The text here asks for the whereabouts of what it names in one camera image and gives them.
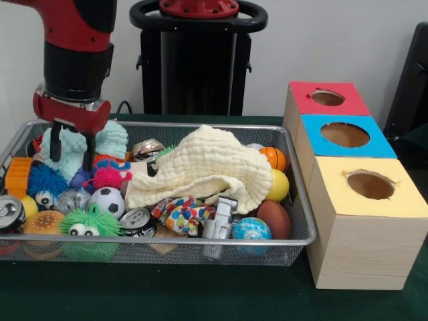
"stacked boxes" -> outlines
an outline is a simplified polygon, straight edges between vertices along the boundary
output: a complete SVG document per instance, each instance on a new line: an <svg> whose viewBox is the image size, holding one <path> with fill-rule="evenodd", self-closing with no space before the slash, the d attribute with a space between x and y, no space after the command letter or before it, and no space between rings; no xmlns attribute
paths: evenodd
<svg viewBox="0 0 428 321"><path fill-rule="evenodd" d="M292 82L284 127L314 212L317 288L400 290L428 232L428 205L352 84Z"/></svg>

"green table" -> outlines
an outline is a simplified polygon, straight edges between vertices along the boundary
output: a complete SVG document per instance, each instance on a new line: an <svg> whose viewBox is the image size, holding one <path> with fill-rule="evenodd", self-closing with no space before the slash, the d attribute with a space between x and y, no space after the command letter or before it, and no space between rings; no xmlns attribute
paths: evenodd
<svg viewBox="0 0 428 321"><path fill-rule="evenodd" d="M120 119L282 123L280 117ZM1 262L0 276L6 320L428 320L426 246L401 292L316 290L305 252L289 268Z"/></svg>

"cream towel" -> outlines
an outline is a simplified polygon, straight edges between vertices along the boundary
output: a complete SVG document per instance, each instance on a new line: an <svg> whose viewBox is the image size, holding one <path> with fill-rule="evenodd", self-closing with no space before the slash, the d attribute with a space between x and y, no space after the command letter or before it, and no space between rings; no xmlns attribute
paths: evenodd
<svg viewBox="0 0 428 321"><path fill-rule="evenodd" d="M130 209L154 205L167 197L219 196L237 199L236 213L256 209L272 186L272 168L265 155L247 148L231 132L202 125L178 147L157 160L158 173L136 173L126 198Z"/></svg>

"wire mesh tray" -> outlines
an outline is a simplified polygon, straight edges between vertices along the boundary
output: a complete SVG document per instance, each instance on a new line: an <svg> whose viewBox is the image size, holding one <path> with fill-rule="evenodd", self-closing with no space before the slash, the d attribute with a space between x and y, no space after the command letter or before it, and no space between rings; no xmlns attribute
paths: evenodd
<svg viewBox="0 0 428 321"><path fill-rule="evenodd" d="M178 144L198 124L119 122L129 135L128 149L137 142L156 138L165 145ZM27 156L26 146L49 127L35 120L24 124L0 156L0 188L13 156ZM290 266L305 245L316 237L312 210L302 174L286 130L277 126L213 125L231 131L242 144L253 142L280 149L291 165L287 169L290 194L282 205L292 222L287 240L237 240L200 238L85 237L0 234L0 260L105 261L109 263L167 263ZM67 249L75 249L69 255Z"/></svg>

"toy hamburger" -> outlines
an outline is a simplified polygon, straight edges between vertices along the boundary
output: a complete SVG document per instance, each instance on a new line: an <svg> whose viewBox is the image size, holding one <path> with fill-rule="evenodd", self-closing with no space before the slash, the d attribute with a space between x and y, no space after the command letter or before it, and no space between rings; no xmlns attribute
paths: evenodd
<svg viewBox="0 0 428 321"><path fill-rule="evenodd" d="M30 217L24 225L24 233L61 235L58 228L64 215L57 211L42 211ZM61 254L61 243L54 241L27 241L23 246L33 259L45 261Z"/></svg>

